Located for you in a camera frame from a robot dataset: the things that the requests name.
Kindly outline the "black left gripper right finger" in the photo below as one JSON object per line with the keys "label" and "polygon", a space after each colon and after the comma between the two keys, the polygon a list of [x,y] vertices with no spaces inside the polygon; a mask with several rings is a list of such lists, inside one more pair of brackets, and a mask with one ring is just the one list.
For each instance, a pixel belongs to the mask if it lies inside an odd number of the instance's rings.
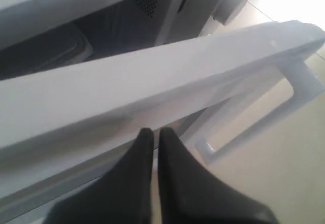
{"label": "black left gripper right finger", "polygon": [[159,133],[162,223],[253,223],[245,197],[207,171],[169,127]]}

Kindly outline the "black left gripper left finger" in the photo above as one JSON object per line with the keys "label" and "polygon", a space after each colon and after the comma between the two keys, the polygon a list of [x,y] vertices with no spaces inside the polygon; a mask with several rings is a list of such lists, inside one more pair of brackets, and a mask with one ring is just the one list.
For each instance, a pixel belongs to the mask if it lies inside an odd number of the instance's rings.
{"label": "black left gripper left finger", "polygon": [[153,131],[141,129],[111,170],[55,204],[48,223],[150,223],[153,146]]}

